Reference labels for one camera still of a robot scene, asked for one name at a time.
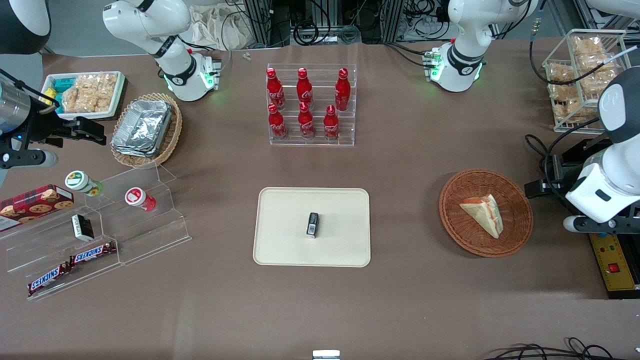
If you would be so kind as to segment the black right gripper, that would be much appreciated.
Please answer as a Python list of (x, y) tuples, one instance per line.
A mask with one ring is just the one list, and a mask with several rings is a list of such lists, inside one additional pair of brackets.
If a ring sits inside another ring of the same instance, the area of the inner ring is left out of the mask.
[(64, 140), (90, 141), (106, 145), (105, 127), (83, 116), (64, 120), (55, 112), (55, 105), (19, 105), (19, 150), (27, 150), (37, 142), (62, 148)]

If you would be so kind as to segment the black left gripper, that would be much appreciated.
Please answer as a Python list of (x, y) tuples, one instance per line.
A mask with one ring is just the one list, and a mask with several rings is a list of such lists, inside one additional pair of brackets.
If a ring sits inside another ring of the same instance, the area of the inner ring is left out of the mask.
[(574, 186), (584, 166), (583, 161), (565, 161), (563, 159), (544, 160), (544, 180), (535, 180), (524, 185), (527, 199), (551, 197), (558, 199), (552, 188), (560, 195)]

